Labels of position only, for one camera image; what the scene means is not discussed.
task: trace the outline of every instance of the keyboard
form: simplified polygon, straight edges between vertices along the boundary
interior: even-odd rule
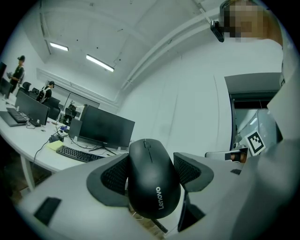
[[[90,154],[90,153],[87,153],[87,152],[82,152],[82,151],[79,151],[79,150],[75,150],[75,149],[72,149],[72,148],[69,148],[69,147],[66,147],[66,146],[61,146],[60,148],[58,148],[56,150],[56,152],[58,154],[66,156],[68,158],[72,158],[72,159],[75,159],[75,160],[78,160],[78,161],[81,161],[81,162],[85,162],[85,163],[95,161],[95,160],[98,160],[100,158],[104,158],[104,157],[101,157],[101,156],[98,156],[98,155],[94,155],[94,154]]]
[[[16,109],[14,108],[6,108],[10,116],[17,122],[17,123],[24,123],[27,122],[27,119],[24,118]]]

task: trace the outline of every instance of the computer monitor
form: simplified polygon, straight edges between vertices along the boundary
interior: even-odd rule
[[[0,79],[2,79],[5,69],[6,69],[6,64],[3,62],[0,62]]]
[[[2,95],[5,95],[5,99],[9,98],[9,94],[10,94],[10,91],[11,91],[12,87],[13,87],[13,85],[11,85],[9,83],[9,81],[5,80],[4,78],[1,79],[1,82],[0,82],[0,93]]]
[[[88,106],[78,140],[104,147],[128,147],[135,122]]]
[[[37,122],[39,120],[41,125],[46,125],[50,108],[44,104],[18,91],[15,107],[19,107],[19,111],[32,121]]]

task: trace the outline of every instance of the fluorescent light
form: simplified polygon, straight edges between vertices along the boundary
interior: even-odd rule
[[[250,123],[250,125],[252,125],[253,123],[255,123],[257,121],[257,118],[254,118],[253,121]]]
[[[89,55],[86,55],[86,59],[88,59],[88,60],[90,60],[90,61],[92,61],[92,62],[94,62],[94,63],[96,63],[96,64],[98,64],[100,66],[102,66],[103,68],[107,69],[108,71],[111,71],[111,72],[114,71],[114,68],[112,68],[111,66],[109,66],[109,65],[105,64],[104,62],[101,62],[98,59],[95,59],[95,58],[93,58],[93,57],[91,57]]]
[[[62,46],[62,45],[59,45],[59,44],[56,44],[56,43],[50,43],[50,45],[52,47],[56,47],[56,48],[59,48],[59,49],[64,50],[64,51],[69,51],[68,47],[65,47],[65,46]]]

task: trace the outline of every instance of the computer mouse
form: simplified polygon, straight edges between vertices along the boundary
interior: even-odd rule
[[[141,139],[130,145],[128,197],[139,215],[168,216],[176,209],[180,192],[179,176],[160,141]]]

